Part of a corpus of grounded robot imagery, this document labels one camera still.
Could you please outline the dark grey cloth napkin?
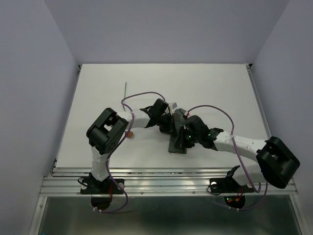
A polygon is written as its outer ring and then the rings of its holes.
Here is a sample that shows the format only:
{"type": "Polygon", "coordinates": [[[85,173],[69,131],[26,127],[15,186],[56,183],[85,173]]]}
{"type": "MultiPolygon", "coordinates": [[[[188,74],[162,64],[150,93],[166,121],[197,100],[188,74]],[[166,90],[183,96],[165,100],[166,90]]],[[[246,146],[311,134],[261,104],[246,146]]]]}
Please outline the dark grey cloth napkin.
{"type": "Polygon", "coordinates": [[[172,116],[171,136],[169,140],[169,153],[186,154],[187,148],[195,146],[196,139],[189,129],[185,127],[186,111],[182,108],[175,109],[172,116]]]}

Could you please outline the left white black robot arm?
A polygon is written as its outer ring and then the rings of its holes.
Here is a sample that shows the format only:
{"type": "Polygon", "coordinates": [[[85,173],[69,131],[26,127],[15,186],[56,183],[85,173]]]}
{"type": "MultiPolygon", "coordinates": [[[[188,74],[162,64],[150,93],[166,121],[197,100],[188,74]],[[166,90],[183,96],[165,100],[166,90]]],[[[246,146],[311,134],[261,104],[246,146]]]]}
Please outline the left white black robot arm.
{"type": "Polygon", "coordinates": [[[129,112],[116,112],[106,108],[87,130],[86,136],[92,151],[92,167],[84,186],[105,192],[110,183],[109,160],[133,128],[159,127],[161,133],[176,136],[174,115],[176,103],[157,99],[152,106],[129,112]]]}

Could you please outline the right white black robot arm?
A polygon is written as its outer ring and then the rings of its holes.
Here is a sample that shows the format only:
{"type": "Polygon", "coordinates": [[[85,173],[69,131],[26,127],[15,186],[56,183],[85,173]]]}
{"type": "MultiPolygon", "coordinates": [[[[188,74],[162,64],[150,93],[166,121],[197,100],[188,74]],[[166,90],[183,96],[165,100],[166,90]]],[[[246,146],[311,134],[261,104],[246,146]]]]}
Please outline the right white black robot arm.
{"type": "Polygon", "coordinates": [[[255,162],[250,166],[232,167],[224,178],[216,180],[218,190],[236,191],[259,183],[285,188],[300,167],[300,161],[277,137],[256,140],[235,136],[220,128],[208,128],[199,116],[191,116],[178,129],[175,148],[192,148],[197,143],[206,149],[233,153],[255,162]]]}

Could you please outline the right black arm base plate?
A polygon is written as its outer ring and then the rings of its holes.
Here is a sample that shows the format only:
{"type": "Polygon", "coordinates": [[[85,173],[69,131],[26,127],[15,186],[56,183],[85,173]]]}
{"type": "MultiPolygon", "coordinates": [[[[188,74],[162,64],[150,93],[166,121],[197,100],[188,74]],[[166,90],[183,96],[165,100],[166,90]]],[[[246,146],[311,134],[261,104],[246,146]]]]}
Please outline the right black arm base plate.
{"type": "Polygon", "coordinates": [[[207,187],[208,191],[212,194],[222,193],[253,193],[254,190],[248,186],[239,185],[232,178],[211,178],[207,187]]]}

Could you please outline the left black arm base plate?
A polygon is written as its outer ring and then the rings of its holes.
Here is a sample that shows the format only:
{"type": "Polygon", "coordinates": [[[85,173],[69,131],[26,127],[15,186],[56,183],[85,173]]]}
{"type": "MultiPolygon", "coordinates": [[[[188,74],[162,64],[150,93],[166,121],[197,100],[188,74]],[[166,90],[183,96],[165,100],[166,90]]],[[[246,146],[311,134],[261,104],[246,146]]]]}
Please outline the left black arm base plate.
{"type": "Polygon", "coordinates": [[[80,193],[82,195],[123,194],[122,190],[111,179],[106,179],[104,182],[100,182],[88,177],[80,177],[77,181],[81,186],[80,193]]]}

